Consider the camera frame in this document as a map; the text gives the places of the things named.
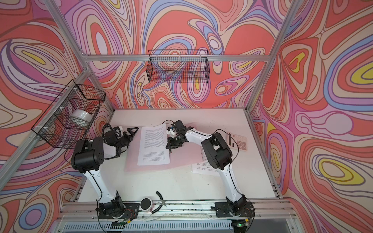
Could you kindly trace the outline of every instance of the paper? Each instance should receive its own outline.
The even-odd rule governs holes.
[[[202,162],[192,164],[192,172],[204,174],[204,175],[220,176],[218,171],[214,169],[208,162],[205,151],[203,150],[203,147],[200,147],[200,148],[201,148],[201,154],[202,154]]]
[[[141,131],[136,133],[134,139],[128,147],[126,164],[124,167],[124,171],[126,172],[166,170],[202,162],[201,146],[192,142],[185,142],[182,147],[172,149],[172,153],[169,154],[169,164],[139,166],[137,165],[137,160],[140,149],[140,133]]]
[[[137,165],[169,164],[170,155],[166,149],[166,125],[142,127],[140,151]]]

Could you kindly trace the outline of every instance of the patterned wall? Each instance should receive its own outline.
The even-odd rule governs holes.
[[[83,52],[147,54],[199,49],[269,54],[288,1],[65,1]],[[91,62],[116,108],[245,107],[263,62],[211,62],[208,84],[148,84],[146,62]]]
[[[0,1],[0,165],[62,88],[81,72],[42,0]],[[100,109],[88,136],[100,134]],[[0,192],[0,233],[46,232],[80,181],[65,149],[41,141]]]
[[[307,0],[251,109],[304,229],[373,232],[373,1]]]

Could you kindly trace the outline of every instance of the wire basket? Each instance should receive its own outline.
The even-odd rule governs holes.
[[[57,109],[47,122],[41,127],[35,126],[46,110],[32,127],[32,131],[55,148],[70,148],[84,138],[106,97],[104,91],[90,85],[75,84],[67,89],[71,89],[70,93],[60,106],[54,107]],[[74,116],[73,113],[79,110],[89,113],[92,118],[83,120]]]
[[[210,65],[208,51],[149,50],[146,68],[149,82],[208,83]]]

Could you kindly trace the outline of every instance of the purple circle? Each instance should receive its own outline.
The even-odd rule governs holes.
[[[30,226],[33,226],[39,221],[40,217],[41,211],[33,209],[26,215],[26,223]]]

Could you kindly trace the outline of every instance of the white paper sheet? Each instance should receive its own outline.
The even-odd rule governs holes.
[[[211,176],[220,176],[218,171],[214,169],[206,158],[205,151],[201,147],[202,162],[192,164],[192,172]]]
[[[137,165],[160,165],[170,163],[170,154],[166,149],[166,125],[142,127],[140,150]]]

